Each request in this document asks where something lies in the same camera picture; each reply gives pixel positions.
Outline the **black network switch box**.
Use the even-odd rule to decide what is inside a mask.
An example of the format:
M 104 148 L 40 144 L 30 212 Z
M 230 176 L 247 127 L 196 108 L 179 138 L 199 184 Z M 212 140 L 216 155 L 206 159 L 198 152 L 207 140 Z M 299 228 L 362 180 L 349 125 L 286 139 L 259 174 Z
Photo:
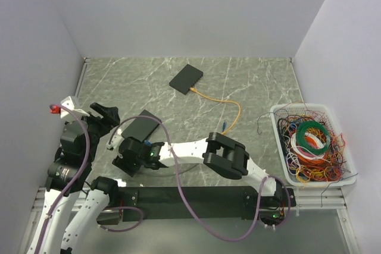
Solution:
M 203 72 L 190 64 L 186 64 L 169 82 L 169 86 L 183 95 L 186 95 L 191 87 L 201 79 Z

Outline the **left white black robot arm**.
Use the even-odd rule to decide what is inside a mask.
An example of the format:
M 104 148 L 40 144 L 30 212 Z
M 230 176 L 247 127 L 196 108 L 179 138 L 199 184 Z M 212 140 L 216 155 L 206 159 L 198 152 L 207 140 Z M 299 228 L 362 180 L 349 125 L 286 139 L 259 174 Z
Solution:
M 118 183 L 98 177 L 83 206 L 71 216 L 92 170 L 100 139 L 120 123 L 116 106 L 94 102 L 90 108 L 97 115 L 81 109 L 71 96 L 50 106 L 50 112 L 58 114 L 65 124 L 54 161 L 48 168 L 42 212 L 28 253 L 78 253 L 99 214 L 119 202 Z

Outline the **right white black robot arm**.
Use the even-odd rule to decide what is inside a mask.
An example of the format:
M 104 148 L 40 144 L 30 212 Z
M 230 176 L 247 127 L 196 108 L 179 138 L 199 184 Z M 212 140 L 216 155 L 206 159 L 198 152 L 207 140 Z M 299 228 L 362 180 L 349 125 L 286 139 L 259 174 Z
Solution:
M 113 165 L 129 176 L 140 168 L 159 170 L 180 164 L 204 164 L 218 175 L 229 180 L 243 180 L 261 192 L 261 207 L 296 205 L 292 189 L 285 188 L 279 179 L 261 169 L 251 158 L 243 144 L 212 132 L 206 139 L 194 142 L 144 143 L 135 138 L 114 135 L 107 149 L 116 151 Z

